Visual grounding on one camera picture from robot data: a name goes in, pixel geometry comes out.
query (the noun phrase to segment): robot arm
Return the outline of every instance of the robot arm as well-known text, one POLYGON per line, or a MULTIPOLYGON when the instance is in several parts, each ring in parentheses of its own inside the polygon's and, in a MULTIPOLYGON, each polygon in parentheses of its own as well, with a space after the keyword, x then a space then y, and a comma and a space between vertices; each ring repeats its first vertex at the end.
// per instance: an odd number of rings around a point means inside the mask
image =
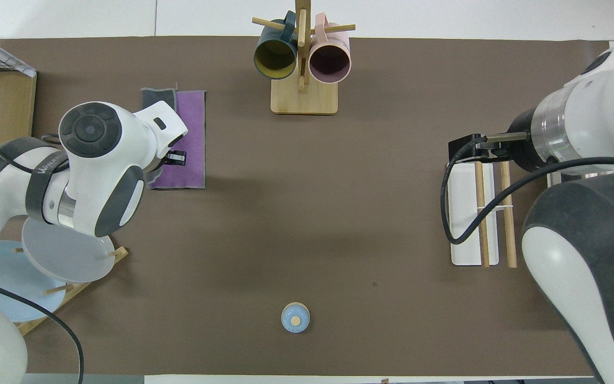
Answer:
MULTIPOLYGON (((566 161, 614 162, 614 48, 517 117, 507 133, 473 134, 450 143, 450 158, 490 155, 537 173, 566 161)), ((614 172, 614 165, 561 172, 614 172)), ((546 190, 527 216, 522 253, 596 376, 614 384, 614 173, 546 190)))
MULTIPOLYGON (((132 218, 141 200, 144 171, 160 165, 182 138, 185 124, 165 102, 130 112, 107 102, 68 111, 59 126, 60 151, 20 138, 0 153, 0 231, 9 218, 28 214, 90 236, 105 236, 132 218), (65 160, 70 167, 63 169, 65 160)), ((19 331, 0 312, 0 383, 18 384, 27 367, 19 331)))

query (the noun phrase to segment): wooden base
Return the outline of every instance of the wooden base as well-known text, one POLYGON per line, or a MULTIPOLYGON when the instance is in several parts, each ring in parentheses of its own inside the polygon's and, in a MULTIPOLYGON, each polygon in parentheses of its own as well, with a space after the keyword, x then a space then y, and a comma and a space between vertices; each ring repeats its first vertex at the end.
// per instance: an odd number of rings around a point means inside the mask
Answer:
POLYGON ((271 111, 278 115, 333 115, 338 111, 338 84, 317 81, 305 71, 300 89, 300 68, 282 80, 271 81, 271 111))
MULTIPOLYGON (((125 256, 129 255, 129 252, 127 252, 127 249, 125 249, 124 246, 120 246, 120 248, 111 252, 110 255, 115 256, 115 264, 117 264, 117 262, 122 260, 125 256)), ((66 284, 65 286, 63 286, 66 289, 66 296, 63 297, 63 301, 61 301, 61 305, 59 306, 59 308, 61 308, 65 303, 68 303, 70 299, 75 297, 79 292, 88 287, 88 285, 90 284, 91 282, 83 284, 66 284)), ((42 321, 46 320, 46 318, 47 316, 44 316, 38 318, 37 320, 25 321, 23 323, 15 323, 15 326, 17 326, 18 330, 20 331, 20 334, 25 336, 27 335, 27 333, 29 333, 29 331, 32 331, 32 329, 34 329, 37 325, 41 324, 42 321)))

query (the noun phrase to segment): white plate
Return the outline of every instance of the white plate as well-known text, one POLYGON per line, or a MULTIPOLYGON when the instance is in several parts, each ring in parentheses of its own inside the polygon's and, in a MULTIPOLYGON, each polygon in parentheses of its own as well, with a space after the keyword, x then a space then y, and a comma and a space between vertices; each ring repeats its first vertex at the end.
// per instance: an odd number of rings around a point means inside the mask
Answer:
MULTIPOLYGON (((22 253, 14 253, 20 248, 17 241, 0 241, 0 287, 24 297, 53 312, 61 306, 64 290, 44 295, 45 290, 63 286, 63 282, 52 279, 39 272, 22 253)), ((27 304, 0 294, 0 311, 11 321, 32 321, 44 317, 27 304)))
POLYGON ((108 236, 95 238, 30 218, 22 225, 22 248, 32 265, 62 282, 93 282, 115 264, 108 236))

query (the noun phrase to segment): table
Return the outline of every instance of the table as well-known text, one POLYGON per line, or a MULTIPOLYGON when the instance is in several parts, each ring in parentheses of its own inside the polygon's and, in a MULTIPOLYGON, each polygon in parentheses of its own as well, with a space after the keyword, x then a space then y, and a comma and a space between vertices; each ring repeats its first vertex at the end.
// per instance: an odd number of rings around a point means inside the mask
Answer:
MULTIPOLYGON (((335 116, 272 114, 255 44, 0 41, 39 72, 37 137, 81 102, 136 111, 141 87, 208 92, 207 189, 147 191, 113 235, 130 256, 58 311, 88 373, 591 374, 521 256, 451 265, 438 194, 448 141, 505 131, 607 44, 352 39, 335 116), (312 313, 300 335, 280 325, 291 301, 312 313)), ((543 187, 514 196, 516 233, 543 187)), ((28 372, 75 372, 53 323, 25 339, 28 372)))

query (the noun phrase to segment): wooden mug rack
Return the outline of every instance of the wooden mug rack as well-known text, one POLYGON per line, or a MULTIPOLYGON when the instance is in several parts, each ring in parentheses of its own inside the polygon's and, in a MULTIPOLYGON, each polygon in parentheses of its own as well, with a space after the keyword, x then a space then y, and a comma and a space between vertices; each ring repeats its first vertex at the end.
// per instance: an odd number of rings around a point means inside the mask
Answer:
MULTIPOLYGON (((308 68, 310 42, 314 29, 311 0, 295 0, 297 14, 297 65, 287 78, 271 80, 271 111, 281 115, 333 115, 338 111, 338 84, 317 81, 308 68)), ((282 29, 284 25, 253 17, 253 23, 282 29)), ((326 32, 354 31, 354 24, 327 27, 326 32)))

